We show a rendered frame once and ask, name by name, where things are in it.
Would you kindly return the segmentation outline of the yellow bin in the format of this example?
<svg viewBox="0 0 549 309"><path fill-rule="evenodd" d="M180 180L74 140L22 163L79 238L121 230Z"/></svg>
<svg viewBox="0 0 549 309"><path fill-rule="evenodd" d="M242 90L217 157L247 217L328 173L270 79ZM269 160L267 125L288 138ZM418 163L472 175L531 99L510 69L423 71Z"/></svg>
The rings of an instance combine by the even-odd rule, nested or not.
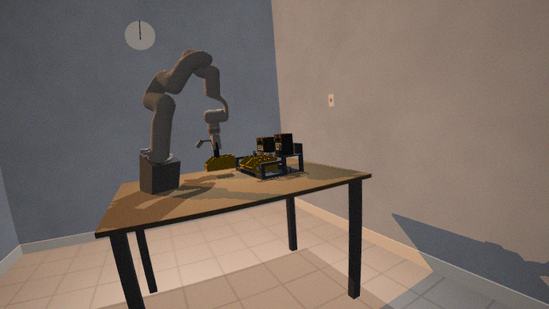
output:
<svg viewBox="0 0 549 309"><path fill-rule="evenodd" d="M260 171L257 171L257 167L260 168L260 163L267 163L267 162L272 162L276 160L277 160L277 157L271 157L271 156L253 158L248 162L248 164L246 164L246 170L259 174ZM265 172L274 171L274 170L278 170L277 164L265 166Z"/></svg>
<svg viewBox="0 0 549 309"><path fill-rule="evenodd" d="M253 158L258 158L258 157L267 157L267 155L262 155L262 154L260 154L260 155L245 157L245 158L239 163L239 168L245 169L245 165L248 164L248 161L250 161L250 160L253 159Z"/></svg>
<svg viewBox="0 0 549 309"><path fill-rule="evenodd" d="M223 154L219 156L220 157L217 157L217 158L214 158L214 156L212 156L205 163L205 170L207 172L235 168L235 155Z"/></svg>

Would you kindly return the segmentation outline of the grey slanted shelf rack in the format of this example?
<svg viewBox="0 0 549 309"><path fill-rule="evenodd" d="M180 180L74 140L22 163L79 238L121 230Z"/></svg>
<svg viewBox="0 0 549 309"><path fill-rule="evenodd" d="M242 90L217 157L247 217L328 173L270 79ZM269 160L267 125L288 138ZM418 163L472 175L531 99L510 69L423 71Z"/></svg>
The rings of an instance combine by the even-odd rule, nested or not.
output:
<svg viewBox="0 0 549 309"><path fill-rule="evenodd" d="M235 157L235 169L236 169L236 171L243 172L245 174L251 175L253 177L257 177L257 178L262 179L262 180L273 178L273 177L280 177L280 176L287 175L287 174L294 173L294 172L298 172L298 171L302 172L302 171L304 171L303 155L302 155L302 143L293 143L293 149L294 149L294 154L286 155L286 156L283 156L281 154L275 154L275 152L253 151L252 155ZM259 174L238 167L240 159L244 159L245 157L249 157L249 156L255 156L257 154L268 155L268 156L271 156L271 157L272 156L273 157L281 157L281 160L276 160L276 161L267 162L267 163L260 163L260 168L257 167L257 171L260 171ZM299 169L292 168L292 167L286 165L286 158L287 157L293 157L292 155L293 156L298 156ZM282 165L280 165L280 163L282 163ZM275 164L277 164L278 170L265 172L265 166L270 166L270 165L275 165Z"/></svg>

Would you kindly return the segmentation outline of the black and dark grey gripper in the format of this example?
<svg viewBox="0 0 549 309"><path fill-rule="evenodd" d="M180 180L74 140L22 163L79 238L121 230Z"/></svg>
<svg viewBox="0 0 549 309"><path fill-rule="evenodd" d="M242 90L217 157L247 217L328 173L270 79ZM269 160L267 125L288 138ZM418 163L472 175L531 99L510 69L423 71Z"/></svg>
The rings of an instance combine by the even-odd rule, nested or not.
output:
<svg viewBox="0 0 549 309"><path fill-rule="evenodd" d="M210 139L212 141L211 142L211 147L213 149L214 158L220 157L219 156L219 149L222 149L221 139L220 139L219 133L220 132L208 133L210 135Z"/></svg>

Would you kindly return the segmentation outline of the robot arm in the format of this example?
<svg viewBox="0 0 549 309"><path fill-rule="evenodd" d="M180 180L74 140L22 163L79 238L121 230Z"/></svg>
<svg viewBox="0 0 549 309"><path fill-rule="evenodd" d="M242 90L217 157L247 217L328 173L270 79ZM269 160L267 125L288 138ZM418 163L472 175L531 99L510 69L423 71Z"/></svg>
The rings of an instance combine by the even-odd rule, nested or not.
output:
<svg viewBox="0 0 549 309"><path fill-rule="evenodd" d="M150 82L142 100L145 108L155 112L151 123L150 147L141 149L141 153L147 155L148 160L167 163L173 159L170 153L171 125L176 104L165 92L180 93L192 73L204 79L205 95L219 100L224 106L224 109L207 110L204 114L205 122L213 123L208 124L208 133L221 132L218 122L228 120L228 103L220 93L219 68L211 64L212 60L212 56L206 51L186 49L171 72L160 71Z"/></svg>

